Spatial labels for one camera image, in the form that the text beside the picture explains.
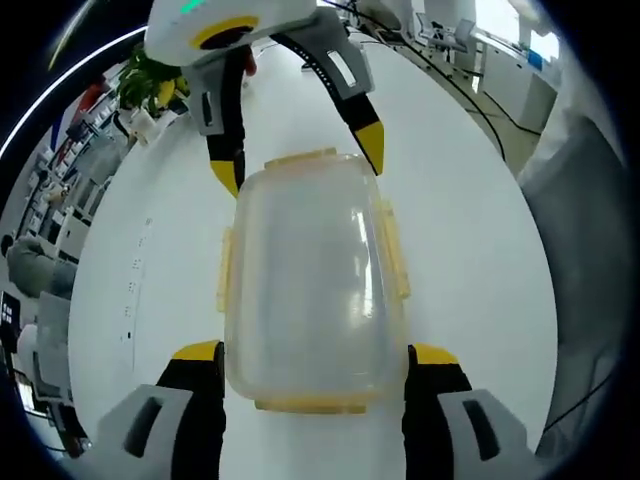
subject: white table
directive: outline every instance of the white table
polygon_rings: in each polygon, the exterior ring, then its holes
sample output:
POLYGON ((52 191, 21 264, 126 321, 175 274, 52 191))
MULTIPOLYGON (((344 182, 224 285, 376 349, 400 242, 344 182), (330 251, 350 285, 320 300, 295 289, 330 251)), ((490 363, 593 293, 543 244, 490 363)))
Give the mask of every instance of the white table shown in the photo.
MULTIPOLYGON (((534 221, 491 142, 453 98, 387 47, 364 48, 386 129, 380 188, 395 208, 413 289, 411 340, 458 355, 474 387, 516 414, 535 448, 557 332, 534 221)), ((298 57, 277 46, 257 62, 243 99, 247 174, 296 152, 359 151, 298 57)), ((125 395, 157 381, 175 351, 223 338, 215 293, 234 202, 188 117, 125 159, 87 237, 71 307, 71 382, 90 438, 125 395)), ((228 387, 221 478, 404 478, 401 396, 365 416, 316 417, 259 412, 228 387)))

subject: potted plant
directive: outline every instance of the potted plant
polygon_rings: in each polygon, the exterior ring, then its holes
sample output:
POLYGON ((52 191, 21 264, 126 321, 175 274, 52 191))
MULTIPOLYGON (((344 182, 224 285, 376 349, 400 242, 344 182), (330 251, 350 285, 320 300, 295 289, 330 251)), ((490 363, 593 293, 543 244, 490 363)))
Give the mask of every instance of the potted plant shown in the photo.
POLYGON ((157 118, 163 108, 178 114, 186 111, 189 86, 180 67, 172 67, 147 57, 142 44, 134 47, 129 63, 120 74, 117 88, 124 108, 146 108, 157 118))

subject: black cable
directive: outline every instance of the black cable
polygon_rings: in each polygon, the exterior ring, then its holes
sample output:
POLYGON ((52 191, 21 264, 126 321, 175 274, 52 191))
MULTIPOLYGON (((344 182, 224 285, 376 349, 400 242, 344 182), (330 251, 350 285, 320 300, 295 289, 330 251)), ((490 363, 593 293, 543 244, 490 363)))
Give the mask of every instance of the black cable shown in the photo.
POLYGON ((120 132, 122 132, 122 134, 129 138, 131 136, 131 134, 129 133, 129 131, 124 128, 124 125, 122 124, 122 122, 120 121, 120 112, 119 111, 115 111, 115 113, 113 114, 113 124, 115 125, 115 127, 120 130, 120 132))
POLYGON ((50 447, 49 445, 44 445, 44 448, 51 450, 52 452, 67 453, 67 451, 62 448, 50 447))
POLYGON ((591 398, 593 396, 594 393, 596 393, 598 390, 600 390, 605 383, 607 383, 609 381, 609 379, 611 378, 613 372, 609 373, 609 375, 607 375, 605 377, 604 380, 602 380, 597 386, 595 386, 589 393, 587 393, 584 397, 582 397, 582 399, 580 399, 579 402, 577 402, 573 407, 571 407, 569 410, 567 410, 566 412, 564 412, 562 415, 560 415, 559 417, 557 417, 553 422, 551 422, 549 425, 547 425, 546 427, 544 427, 544 430, 542 430, 542 434, 544 435, 546 432, 548 432, 549 430, 551 430, 551 428, 553 426, 555 426, 556 424, 558 424, 558 422, 564 420, 566 418, 567 415, 569 415, 571 412, 573 412, 576 408, 578 408, 580 405, 582 405, 584 402, 586 402, 587 400, 589 400, 589 398, 591 398))
POLYGON ((37 411, 31 411, 31 410, 26 410, 25 409, 24 413, 26 415, 31 415, 32 417, 42 418, 44 420, 49 420, 49 418, 50 418, 49 416, 47 416, 46 413, 40 413, 40 412, 37 412, 37 411))
POLYGON ((272 47, 277 47, 278 45, 280 45, 278 42, 273 42, 273 43, 270 43, 269 45, 265 45, 264 47, 262 47, 262 48, 260 49, 260 51, 258 52, 258 55, 260 55, 260 54, 261 54, 262 52, 264 52, 265 50, 268 50, 268 49, 270 49, 270 48, 272 48, 272 47))
MULTIPOLYGON (((379 22, 378 20, 376 20, 375 18, 369 16, 369 15, 365 15, 364 13, 361 13, 357 10, 354 10, 353 8, 349 8, 346 7, 344 5, 340 5, 339 3, 335 3, 335 2, 331 2, 329 0, 322 0, 324 3, 326 3, 327 5, 331 5, 332 7, 335 8, 339 8, 341 10, 344 10, 346 12, 349 12, 353 15, 356 15, 360 18, 364 18, 365 20, 370 21, 371 23, 377 25, 378 27, 382 28, 383 30, 385 30, 387 33, 391 33, 391 34, 395 34, 397 32, 394 32, 391 28, 387 27, 385 24, 379 22)), ((507 163, 507 156, 504 153, 504 146, 502 145, 502 140, 500 140, 500 135, 498 135, 498 132, 496 131, 495 127, 493 126, 493 124, 491 123, 491 121, 489 121, 489 117, 487 117, 487 115, 482 111, 482 109, 478 106, 478 104, 467 94, 467 92, 465 92, 464 90, 462 90, 462 88, 460 88, 458 85, 455 84, 455 82, 453 82, 449 77, 447 77, 447 75, 440 70, 431 60, 427 59, 427 57, 425 57, 424 55, 422 55, 416 48, 414 48, 409 42, 407 42, 401 35, 399 36, 400 41, 404 44, 405 47, 407 47, 409 50, 411 50, 415 55, 417 55, 418 57, 420 57, 427 65, 429 65, 431 68, 433 68, 436 72, 438 72, 442 78, 444 78, 447 82, 449 82, 451 85, 453 85, 453 87, 458 90, 463 97, 465 97, 467 100, 469 100, 469 102, 471 102, 471 104, 478 110, 478 113, 482 116, 482 118, 484 119, 485 122, 487 122, 487 125, 489 125, 489 128, 491 129, 491 132, 493 133, 494 137, 496 137, 496 141, 498 142, 498 147, 500 149, 500 156, 502 157, 502 160, 504 160, 505 163, 507 163)))

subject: clear plastic container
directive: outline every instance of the clear plastic container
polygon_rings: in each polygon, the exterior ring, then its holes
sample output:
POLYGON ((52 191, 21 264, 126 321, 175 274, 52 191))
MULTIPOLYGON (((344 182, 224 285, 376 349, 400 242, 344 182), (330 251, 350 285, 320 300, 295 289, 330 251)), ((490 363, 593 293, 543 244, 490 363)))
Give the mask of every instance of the clear plastic container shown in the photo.
POLYGON ((349 405, 404 383, 402 303, 363 157, 305 159, 247 179, 228 280, 225 370, 240 395, 349 405))

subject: chair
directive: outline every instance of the chair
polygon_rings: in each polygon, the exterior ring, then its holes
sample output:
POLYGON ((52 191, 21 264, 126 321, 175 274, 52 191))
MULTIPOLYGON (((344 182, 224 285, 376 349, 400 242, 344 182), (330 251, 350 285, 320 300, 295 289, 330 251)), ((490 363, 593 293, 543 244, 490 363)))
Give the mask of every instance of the chair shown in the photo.
MULTIPOLYGON (((458 26, 456 27, 456 30, 453 34, 453 37, 447 36, 445 34, 443 38, 440 39, 435 36, 434 34, 435 28, 432 27, 429 20, 427 19, 427 16, 424 13, 416 12, 416 16, 420 22, 420 31, 416 35, 416 40, 427 47, 431 47, 432 49, 436 48, 438 50, 446 52, 447 63, 451 63, 450 53, 452 50, 454 52, 458 52, 461 54, 474 53, 475 46, 472 48, 470 47, 470 44, 472 43, 471 32, 475 28, 475 25, 476 25, 475 22, 472 22, 471 20, 462 19, 458 23, 458 26)), ((431 50, 428 53, 428 57, 430 59, 433 58, 433 50, 431 50)), ((460 70, 455 66, 452 66, 451 68, 453 71, 460 70)), ((453 71, 446 72, 447 76, 452 77, 453 71)))
POLYGON ((430 38, 429 43, 435 47, 440 47, 444 50, 454 50, 460 53, 468 53, 469 52, 469 41, 471 39, 471 32, 473 28, 476 26, 475 22, 471 20, 460 20, 458 26, 456 27, 455 32, 452 37, 444 37, 444 39, 439 38, 430 38))
MULTIPOLYGON (((631 315, 637 271, 629 174, 583 120, 521 188, 538 226, 555 293, 558 362, 547 425, 609 378, 631 315)), ((580 438, 606 388, 550 428, 537 454, 557 458, 580 438)))
POLYGON ((40 401, 73 405, 69 377, 69 310, 71 302, 42 292, 33 352, 34 393, 40 401))

